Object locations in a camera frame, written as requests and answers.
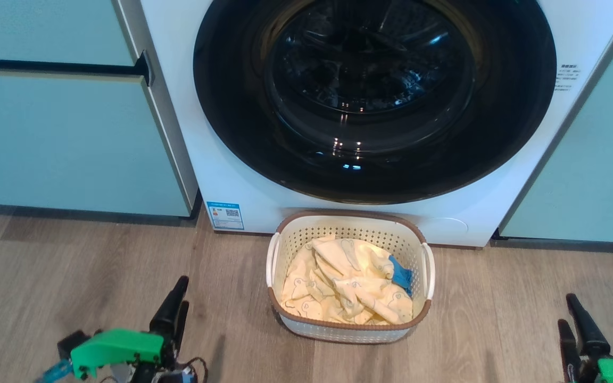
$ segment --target yellow cloth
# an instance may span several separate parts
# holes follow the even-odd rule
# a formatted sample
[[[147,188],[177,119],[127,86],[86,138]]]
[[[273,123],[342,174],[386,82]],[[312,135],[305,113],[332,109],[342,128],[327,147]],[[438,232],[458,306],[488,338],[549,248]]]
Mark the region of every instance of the yellow cloth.
[[[329,322],[409,322],[413,301],[392,283],[389,256],[364,240],[314,239],[292,260],[280,305],[293,315]]]

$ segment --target brown basket rim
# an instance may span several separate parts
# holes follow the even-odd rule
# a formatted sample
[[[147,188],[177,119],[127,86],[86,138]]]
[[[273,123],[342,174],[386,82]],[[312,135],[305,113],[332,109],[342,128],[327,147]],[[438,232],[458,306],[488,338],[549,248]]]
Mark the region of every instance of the brown basket rim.
[[[427,243],[425,237],[422,232],[418,229],[418,226],[413,225],[411,221],[408,221],[404,218],[397,217],[390,214],[385,213],[373,213],[367,211],[352,211],[352,210],[333,210],[333,209],[312,209],[307,211],[300,211],[299,213],[295,213],[285,218],[283,222],[280,223],[278,228],[276,229],[277,233],[282,233],[285,226],[288,223],[297,220],[297,218],[309,217],[314,215],[326,215],[330,217],[356,217],[356,218],[372,218],[374,220],[387,220],[394,221],[400,223],[407,228],[409,228],[416,236],[421,243]],[[431,299],[426,299],[423,305],[423,309],[420,310],[418,315],[413,318],[410,322],[402,323],[402,324],[388,324],[388,325],[375,325],[375,324],[349,324],[349,323],[336,323],[336,322],[327,322],[325,320],[314,320],[309,318],[302,318],[297,315],[292,315],[287,312],[279,303],[278,299],[276,299],[276,294],[273,292],[273,287],[268,288],[269,299],[271,300],[271,304],[274,309],[278,311],[278,313],[286,318],[293,320],[294,322],[311,324],[314,326],[328,327],[332,329],[343,329],[343,330],[366,330],[366,331],[397,331],[397,330],[409,330],[412,327],[416,326],[420,323],[421,320],[427,316],[428,311],[430,310],[430,306],[432,305]]]

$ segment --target white plastic basket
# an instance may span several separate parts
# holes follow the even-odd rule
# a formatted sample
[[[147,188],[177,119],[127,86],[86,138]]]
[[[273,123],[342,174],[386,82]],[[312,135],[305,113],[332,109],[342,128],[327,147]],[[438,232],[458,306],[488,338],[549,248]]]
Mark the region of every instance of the white plastic basket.
[[[401,266],[413,271],[413,319],[404,324],[362,325],[311,320],[292,315],[279,299],[287,268],[302,245],[335,234],[357,238],[389,251]],[[401,339],[430,309],[435,287],[435,262],[423,233],[402,218],[358,211],[306,211],[283,221],[271,238],[266,255],[266,285],[273,307],[289,330],[330,342],[379,344]]]

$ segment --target blue label sticker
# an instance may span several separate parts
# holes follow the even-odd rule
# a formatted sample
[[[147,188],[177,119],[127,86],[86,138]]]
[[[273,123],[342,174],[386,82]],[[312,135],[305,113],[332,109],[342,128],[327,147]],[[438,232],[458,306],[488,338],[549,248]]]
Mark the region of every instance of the blue label sticker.
[[[207,211],[215,229],[245,230],[239,204],[207,203]]]

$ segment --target wooden floor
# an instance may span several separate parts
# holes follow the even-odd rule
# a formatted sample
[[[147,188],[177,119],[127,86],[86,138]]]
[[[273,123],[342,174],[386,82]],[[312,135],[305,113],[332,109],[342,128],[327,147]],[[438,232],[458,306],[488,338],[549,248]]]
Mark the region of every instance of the wooden floor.
[[[268,237],[212,232],[206,215],[133,223],[0,208],[0,381],[32,381],[76,329],[146,329],[190,276],[180,359],[209,382],[555,382],[557,319],[574,292],[613,346],[613,254],[436,248],[432,309],[406,339],[348,346],[302,339],[275,320]]]

